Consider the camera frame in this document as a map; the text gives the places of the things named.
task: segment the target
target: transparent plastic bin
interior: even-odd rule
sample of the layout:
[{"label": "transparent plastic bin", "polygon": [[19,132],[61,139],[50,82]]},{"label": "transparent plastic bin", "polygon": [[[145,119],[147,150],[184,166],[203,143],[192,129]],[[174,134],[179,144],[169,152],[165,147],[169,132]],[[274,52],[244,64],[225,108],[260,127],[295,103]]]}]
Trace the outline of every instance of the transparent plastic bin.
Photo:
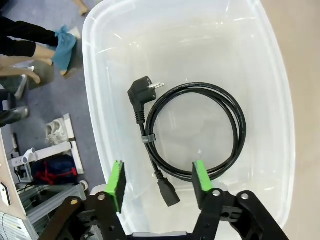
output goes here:
[{"label": "transparent plastic bin", "polygon": [[[239,102],[247,123],[243,151],[215,187],[253,191],[276,221],[288,218],[295,174],[293,107],[286,70],[258,0],[105,0],[83,27],[86,90],[105,180],[125,162],[127,188],[120,219],[125,231],[192,232],[199,210],[190,183],[172,178],[181,202],[167,207],[136,125],[127,91],[144,76],[160,97],[188,82],[217,85]],[[145,106],[146,115],[153,103]],[[174,99],[159,115],[155,134],[162,157],[191,170],[225,161],[232,150],[227,115],[197,94]],[[220,223],[217,240],[237,239]]]}]

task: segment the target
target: black pants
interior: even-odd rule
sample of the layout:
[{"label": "black pants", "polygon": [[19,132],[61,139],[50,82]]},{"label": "black pants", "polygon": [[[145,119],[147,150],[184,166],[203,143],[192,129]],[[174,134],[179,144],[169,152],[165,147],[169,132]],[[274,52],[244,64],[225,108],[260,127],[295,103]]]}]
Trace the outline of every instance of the black pants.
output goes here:
[{"label": "black pants", "polygon": [[[9,37],[23,40],[12,40]],[[0,54],[5,56],[32,57],[36,43],[58,46],[54,31],[24,21],[12,21],[0,16]]]}]

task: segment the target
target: blue cloth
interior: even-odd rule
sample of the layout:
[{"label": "blue cloth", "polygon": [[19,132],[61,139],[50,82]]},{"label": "blue cloth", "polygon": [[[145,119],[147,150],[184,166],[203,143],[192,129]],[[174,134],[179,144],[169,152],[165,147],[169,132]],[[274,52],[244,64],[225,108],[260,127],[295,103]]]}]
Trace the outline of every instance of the blue cloth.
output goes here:
[{"label": "blue cloth", "polygon": [[56,47],[55,55],[52,58],[54,64],[60,71],[68,70],[68,66],[72,57],[72,50],[76,45],[77,39],[72,34],[68,33],[68,28],[64,25],[61,29],[55,32],[58,37],[59,44]]}]

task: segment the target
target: metal stand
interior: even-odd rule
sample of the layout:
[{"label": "metal stand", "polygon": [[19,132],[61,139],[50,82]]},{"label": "metal stand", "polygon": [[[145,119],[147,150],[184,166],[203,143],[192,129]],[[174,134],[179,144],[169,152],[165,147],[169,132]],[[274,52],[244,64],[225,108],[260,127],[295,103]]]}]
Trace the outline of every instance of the metal stand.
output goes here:
[{"label": "metal stand", "polygon": [[71,123],[70,114],[67,113],[63,116],[65,127],[68,135],[68,141],[63,142],[56,146],[47,147],[45,149],[37,150],[34,154],[31,154],[27,160],[27,162],[23,161],[23,156],[15,157],[13,159],[8,160],[9,166],[12,168],[16,168],[22,165],[29,164],[30,162],[36,162],[54,155],[61,154],[63,152],[67,152],[71,150],[76,171],[78,174],[84,174],[84,168],[82,166],[82,162],[80,159],[77,142],[74,134],[74,130]]}]

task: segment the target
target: black power cord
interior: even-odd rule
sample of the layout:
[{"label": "black power cord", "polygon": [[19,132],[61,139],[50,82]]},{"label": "black power cord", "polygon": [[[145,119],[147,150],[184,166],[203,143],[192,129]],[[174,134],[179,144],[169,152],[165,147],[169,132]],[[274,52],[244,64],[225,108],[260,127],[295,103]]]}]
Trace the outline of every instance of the black power cord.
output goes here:
[{"label": "black power cord", "polygon": [[154,126],[161,110],[178,96],[197,93],[212,99],[225,111],[233,131],[233,148],[230,157],[225,162],[207,170],[211,180],[220,177],[237,161],[245,144],[247,126],[244,113],[234,97],[221,87],[204,82],[186,83],[169,90],[156,101],[149,112],[147,120],[145,120],[144,104],[155,100],[157,98],[155,89],[163,85],[163,83],[152,84],[151,80],[145,76],[132,84],[128,95],[135,111],[136,123],[140,126],[142,141],[149,153],[155,175],[159,181],[158,185],[161,194],[168,207],[170,207],[180,200],[175,188],[167,178],[164,178],[159,168],[167,174],[186,182],[192,181],[192,172],[181,170],[168,164],[159,155],[155,145]]}]

